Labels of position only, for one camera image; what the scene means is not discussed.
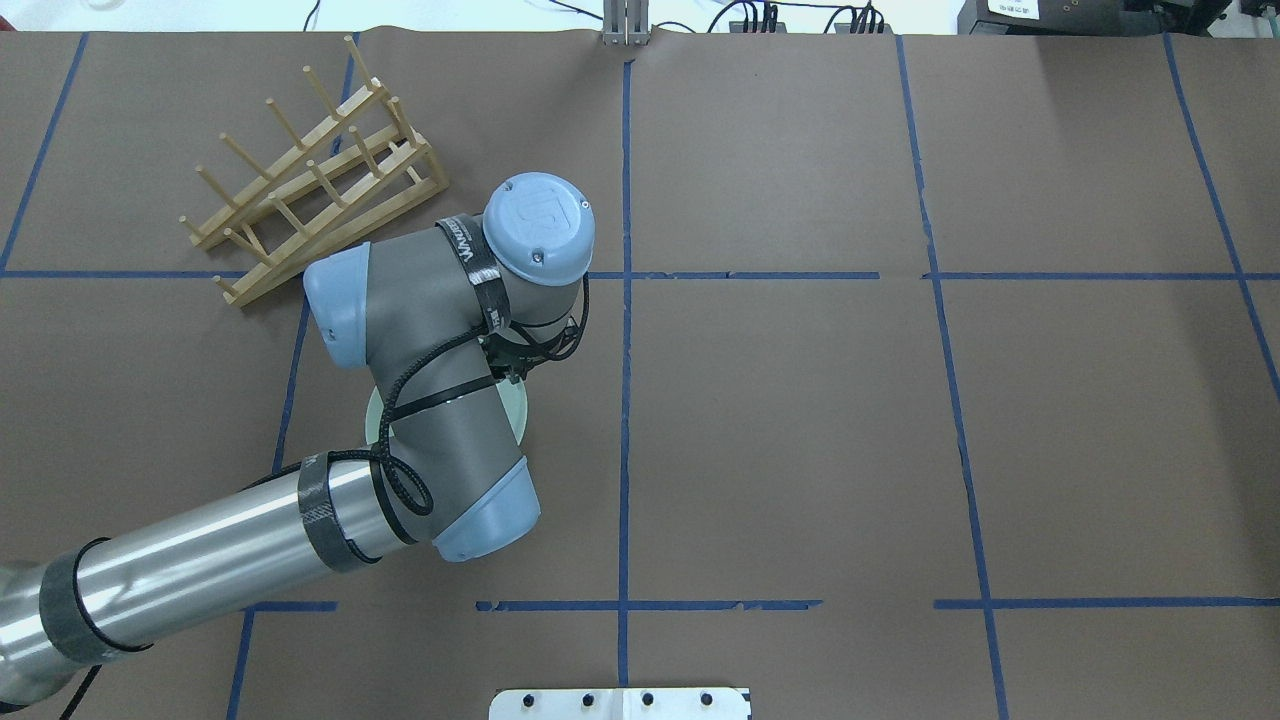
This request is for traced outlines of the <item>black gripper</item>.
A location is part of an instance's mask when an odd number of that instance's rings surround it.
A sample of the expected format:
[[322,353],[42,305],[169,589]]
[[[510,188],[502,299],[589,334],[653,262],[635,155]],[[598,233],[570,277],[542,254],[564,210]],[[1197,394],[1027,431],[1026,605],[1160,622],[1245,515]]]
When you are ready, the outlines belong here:
[[585,325],[573,318],[550,340],[536,340],[526,325],[516,324],[509,329],[517,340],[504,334],[490,334],[480,340],[494,382],[525,382],[534,368],[571,357],[585,336]]

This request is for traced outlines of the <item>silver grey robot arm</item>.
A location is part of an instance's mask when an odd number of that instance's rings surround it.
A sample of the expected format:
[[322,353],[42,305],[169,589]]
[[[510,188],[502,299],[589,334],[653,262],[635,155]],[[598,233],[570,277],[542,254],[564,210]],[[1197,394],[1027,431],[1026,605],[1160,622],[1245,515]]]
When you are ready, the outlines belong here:
[[596,223],[582,191],[530,172],[477,214],[312,263],[303,287],[333,363],[365,368],[378,436],[312,454],[200,509],[3,569],[3,711],[79,673],[328,574],[433,544],[492,553],[540,505],[498,384],[571,355]]

